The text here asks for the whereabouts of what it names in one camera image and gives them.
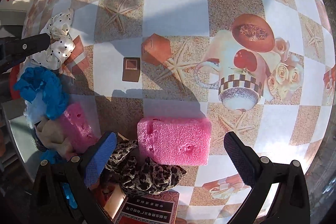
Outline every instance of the blue gripper pad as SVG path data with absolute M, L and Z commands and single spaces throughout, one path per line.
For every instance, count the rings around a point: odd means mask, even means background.
M 84 174 L 84 183 L 86 187 L 90 187 L 98 181 L 105 164 L 111 157 L 116 146 L 117 136 L 115 133 L 111 133 L 86 166 Z

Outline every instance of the book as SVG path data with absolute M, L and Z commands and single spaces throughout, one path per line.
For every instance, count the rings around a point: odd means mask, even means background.
M 174 224 L 179 193 L 126 197 L 113 218 L 115 224 Z

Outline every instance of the pink foam sponge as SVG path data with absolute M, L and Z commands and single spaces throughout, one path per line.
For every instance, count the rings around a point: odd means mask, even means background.
M 206 165 L 210 138 L 207 118 L 143 118 L 138 123 L 140 153 L 159 164 Z
M 84 153 L 89 146 L 98 141 L 79 103 L 69 105 L 59 117 L 59 122 L 64 135 L 69 138 L 73 149 L 77 153 Z

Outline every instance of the leopard print scarf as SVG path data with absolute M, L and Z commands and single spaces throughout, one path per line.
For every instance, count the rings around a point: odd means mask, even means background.
M 130 152 L 138 147 L 138 141 L 119 142 L 105 165 L 105 169 L 120 176 L 120 186 L 126 195 L 160 194 L 176 186 L 186 171 L 177 165 L 160 165 L 150 157 L 139 164 Z

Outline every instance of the red apple illustration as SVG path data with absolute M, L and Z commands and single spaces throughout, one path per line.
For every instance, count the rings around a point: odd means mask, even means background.
M 243 70 L 255 71 L 257 69 L 257 59 L 252 52 L 245 49 L 237 51 L 233 64 Z

